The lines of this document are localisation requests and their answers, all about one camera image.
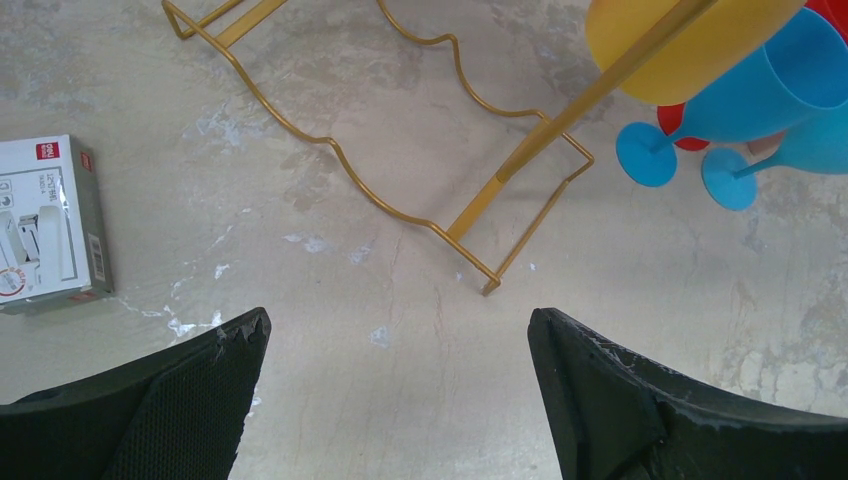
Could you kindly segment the yellow wine glass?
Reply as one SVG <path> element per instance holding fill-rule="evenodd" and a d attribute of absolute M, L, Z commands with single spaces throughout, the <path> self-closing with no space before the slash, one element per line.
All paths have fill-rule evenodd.
<path fill-rule="evenodd" d="M 592 1 L 585 17 L 590 53 L 606 71 L 676 3 Z M 770 39 L 804 6 L 802 1 L 721 0 L 620 85 L 653 105 L 688 101 Z"/>

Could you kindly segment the light blue wine glass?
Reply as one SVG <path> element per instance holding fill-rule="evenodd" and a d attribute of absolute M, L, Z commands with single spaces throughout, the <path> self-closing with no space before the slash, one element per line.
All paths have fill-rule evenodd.
<path fill-rule="evenodd" d="M 755 174 L 789 167 L 823 175 L 847 173 L 847 107 L 825 112 L 789 128 L 778 149 L 753 165 L 728 148 L 710 151 L 701 165 L 701 178 L 711 198 L 731 211 L 750 207 L 758 186 Z"/>

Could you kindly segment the red wine glass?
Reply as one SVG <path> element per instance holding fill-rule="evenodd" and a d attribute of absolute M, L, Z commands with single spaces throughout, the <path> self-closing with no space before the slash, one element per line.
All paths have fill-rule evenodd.
<path fill-rule="evenodd" d="M 847 0 L 810 0 L 805 6 L 823 18 L 825 18 L 847 41 Z M 685 103 L 672 106 L 659 106 L 656 109 L 657 120 L 664 134 L 672 134 L 682 124 L 684 119 Z M 752 155 L 761 155 L 773 151 L 780 146 L 786 131 L 774 135 L 752 140 L 746 143 Z M 706 140 L 687 137 L 675 142 L 675 145 L 685 151 L 697 152 L 706 149 L 710 143 Z"/>

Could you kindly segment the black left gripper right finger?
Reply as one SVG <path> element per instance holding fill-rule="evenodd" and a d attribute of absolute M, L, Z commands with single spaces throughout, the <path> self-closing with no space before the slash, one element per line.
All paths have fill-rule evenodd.
<path fill-rule="evenodd" d="M 737 395 L 554 308 L 527 330 L 566 479 L 843 479 L 847 422 Z"/>

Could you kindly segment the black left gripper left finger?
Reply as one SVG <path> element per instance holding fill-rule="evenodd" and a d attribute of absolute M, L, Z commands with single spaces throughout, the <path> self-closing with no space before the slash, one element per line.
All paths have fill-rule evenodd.
<path fill-rule="evenodd" d="M 257 307 L 183 343 L 2 405 L 2 478 L 228 478 L 271 331 Z"/>

